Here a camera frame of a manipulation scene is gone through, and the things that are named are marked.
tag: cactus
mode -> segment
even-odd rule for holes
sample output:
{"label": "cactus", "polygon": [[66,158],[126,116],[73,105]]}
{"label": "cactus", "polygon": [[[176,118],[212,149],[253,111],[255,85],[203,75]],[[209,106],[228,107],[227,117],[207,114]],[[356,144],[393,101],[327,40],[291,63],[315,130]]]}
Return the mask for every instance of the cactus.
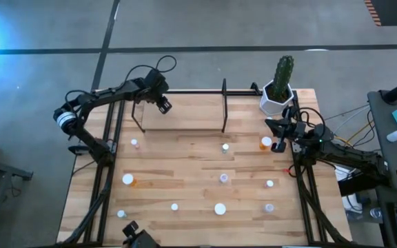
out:
{"label": "cactus", "polygon": [[283,56],[276,65],[276,71],[274,76],[274,83],[267,88],[267,97],[269,100],[276,101],[278,103],[284,103],[289,97],[287,91],[290,76],[294,69],[294,58],[292,56]]}

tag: wooden table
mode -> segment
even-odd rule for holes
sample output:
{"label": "wooden table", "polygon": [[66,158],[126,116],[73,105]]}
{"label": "wooden table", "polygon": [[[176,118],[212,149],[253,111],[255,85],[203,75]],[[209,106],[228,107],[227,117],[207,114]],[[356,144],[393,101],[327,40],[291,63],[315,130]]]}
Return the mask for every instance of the wooden table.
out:
{"label": "wooden table", "polygon": [[[318,110],[313,89],[297,92],[301,107]],[[229,96],[224,134],[218,130],[142,133],[131,118],[132,104],[125,104],[104,245],[120,245],[125,238],[121,230],[131,220],[137,221],[163,246],[306,245],[296,180],[283,172],[292,164],[290,148],[282,154],[258,148],[261,137],[272,135],[258,108],[259,99]],[[93,110],[85,124],[94,136],[102,136],[107,108]],[[140,121],[142,111],[140,104],[135,114]],[[203,118],[206,115],[196,114]],[[315,114],[310,120],[320,122]],[[139,141],[140,149],[130,145],[132,138]],[[224,143],[230,146],[226,154],[221,152]],[[78,157],[74,169],[91,160],[89,156]],[[137,179],[134,187],[122,183],[125,173]],[[230,178],[227,184],[218,181],[222,173]],[[318,163],[314,173],[323,211],[339,232],[351,240],[333,169]],[[90,166],[73,176],[58,241],[65,240],[85,216],[94,175],[95,166]],[[264,188],[268,179],[274,181],[273,188]],[[179,205],[178,211],[171,210],[172,203]],[[226,205],[225,215],[214,213],[217,203]],[[263,212],[267,203],[275,206],[270,214]],[[127,218],[117,217],[120,209]],[[313,213],[311,220],[317,234]]]}

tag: white geometric planter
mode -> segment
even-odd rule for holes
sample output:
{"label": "white geometric planter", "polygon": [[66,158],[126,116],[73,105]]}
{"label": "white geometric planter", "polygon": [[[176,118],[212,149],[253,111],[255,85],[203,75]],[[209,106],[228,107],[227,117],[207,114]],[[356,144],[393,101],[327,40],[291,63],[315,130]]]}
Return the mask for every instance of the white geometric planter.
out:
{"label": "white geometric planter", "polygon": [[265,87],[263,87],[263,95],[260,101],[260,110],[265,113],[266,116],[273,116],[275,114],[281,114],[284,108],[289,105],[289,102],[294,98],[292,88],[288,84],[289,98],[284,103],[277,103],[276,101],[269,100],[266,93],[266,87],[272,84],[274,80],[270,81]]}

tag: potted cactus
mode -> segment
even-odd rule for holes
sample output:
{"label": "potted cactus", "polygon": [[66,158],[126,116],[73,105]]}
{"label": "potted cactus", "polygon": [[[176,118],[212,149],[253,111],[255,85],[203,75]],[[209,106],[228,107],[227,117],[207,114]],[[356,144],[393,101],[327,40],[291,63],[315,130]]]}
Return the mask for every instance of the potted cactus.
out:
{"label": "potted cactus", "polygon": [[281,114],[284,108],[294,98],[289,85],[290,76],[294,69],[292,56],[281,57],[276,66],[275,76],[265,87],[260,101],[260,109],[267,116]]}

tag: concrete floor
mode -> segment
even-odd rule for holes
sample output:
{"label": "concrete floor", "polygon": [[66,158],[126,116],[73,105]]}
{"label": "concrete floor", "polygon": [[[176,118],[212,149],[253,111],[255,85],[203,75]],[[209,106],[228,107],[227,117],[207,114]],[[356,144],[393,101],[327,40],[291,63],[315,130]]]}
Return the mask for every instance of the concrete floor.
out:
{"label": "concrete floor", "polygon": [[[0,0],[0,49],[101,48],[112,4]],[[362,44],[397,44],[397,27],[376,27],[362,0],[124,0],[110,47]],[[370,90],[397,85],[397,50],[176,53],[178,66],[167,82],[174,89],[216,88],[223,78],[228,88],[262,86],[284,54],[295,58],[292,87],[315,88],[325,117],[365,104]],[[155,65],[163,55],[109,54],[99,87],[118,85],[132,66]],[[14,180],[22,195],[3,204],[0,247],[55,241],[74,162],[67,146],[75,141],[67,141],[52,113],[68,90],[91,88],[98,59],[0,55],[0,161],[34,171],[30,182]],[[365,122],[361,114],[339,134],[348,137]],[[377,149],[376,139],[362,149]],[[377,226],[351,227],[358,243],[382,244]]]}

